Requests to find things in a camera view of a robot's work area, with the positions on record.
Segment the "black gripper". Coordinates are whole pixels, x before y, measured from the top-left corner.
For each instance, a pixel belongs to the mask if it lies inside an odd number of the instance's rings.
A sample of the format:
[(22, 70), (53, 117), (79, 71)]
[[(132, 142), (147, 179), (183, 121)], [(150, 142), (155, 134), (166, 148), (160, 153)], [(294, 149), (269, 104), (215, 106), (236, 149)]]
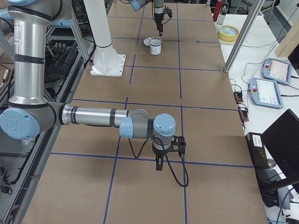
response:
[(154, 20), (155, 23), (157, 24), (157, 30), (159, 32), (159, 35), (162, 36), (163, 35), (163, 20), (164, 20), (164, 13), (158, 14), (158, 13), (154, 13)]
[(156, 155), (156, 171), (162, 171), (165, 152), (155, 147), (153, 147), (153, 152)]

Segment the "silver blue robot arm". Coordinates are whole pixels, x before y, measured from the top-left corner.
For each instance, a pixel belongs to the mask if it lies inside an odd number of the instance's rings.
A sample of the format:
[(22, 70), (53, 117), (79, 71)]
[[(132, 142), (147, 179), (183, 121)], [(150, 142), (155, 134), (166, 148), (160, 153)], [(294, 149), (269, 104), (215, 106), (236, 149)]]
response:
[(138, 11), (144, 6), (146, 6), (148, 3), (152, 3), (152, 9), (153, 9), (153, 20), (157, 26), (157, 31), (159, 32), (159, 36), (163, 35), (164, 31), (164, 1), (163, 0), (130, 0), (129, 3), (131, 7)]
[(156, 169), (161, 170), (175, 143), (171, 115), (150, 119), (141, 109), (87, 108), (44, 97), (46, 29), (53, 22), (72, 25), (71, 1), (10, 0), (7, 10), (14, 20), (14, 95), (0, 116), (2, 130), (13, 139), (27, 140), (59, 125), (117, 127), (123, 138), (152, 141)]

